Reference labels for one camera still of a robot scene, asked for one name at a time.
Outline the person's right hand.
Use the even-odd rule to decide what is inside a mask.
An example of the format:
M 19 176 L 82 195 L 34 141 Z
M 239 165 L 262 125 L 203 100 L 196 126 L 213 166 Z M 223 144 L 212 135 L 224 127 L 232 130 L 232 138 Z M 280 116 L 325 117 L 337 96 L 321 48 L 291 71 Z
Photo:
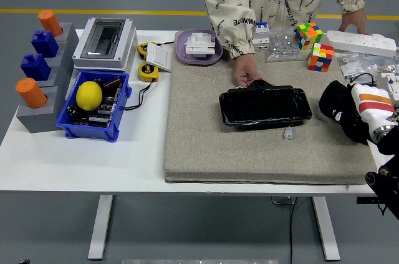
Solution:
M 237 86 L 247 88 L 253 81 L 267 82 L 257 69 L 257 59 L 254 54 L 238 56 L 234 60 L 233 81 Z

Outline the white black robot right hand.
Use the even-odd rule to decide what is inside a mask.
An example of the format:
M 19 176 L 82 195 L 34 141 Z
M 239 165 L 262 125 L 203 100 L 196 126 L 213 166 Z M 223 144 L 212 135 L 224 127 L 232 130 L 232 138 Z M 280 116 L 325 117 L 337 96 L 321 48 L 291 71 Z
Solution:
M 394 106 L 388 92 L 377 87 L 356 83 L 348 86 L 349 105 L 332 110 L 344 134 L 355 142 L 378 143 L 391 130 L 398 127 L 393 118 Z

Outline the person's left hand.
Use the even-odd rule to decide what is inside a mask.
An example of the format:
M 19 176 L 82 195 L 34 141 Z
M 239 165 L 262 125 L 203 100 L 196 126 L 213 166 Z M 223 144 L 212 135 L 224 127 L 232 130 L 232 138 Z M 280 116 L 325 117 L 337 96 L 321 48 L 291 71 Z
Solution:
M 353 25 L 357 28 L 358 34 L 371 35 L 371 33 L 366 30 L 367 15 L 364 8 L 354 12 L 342 13 L 341 18 L 342 22 L 338 31 L 345 32 L 349 25 Z

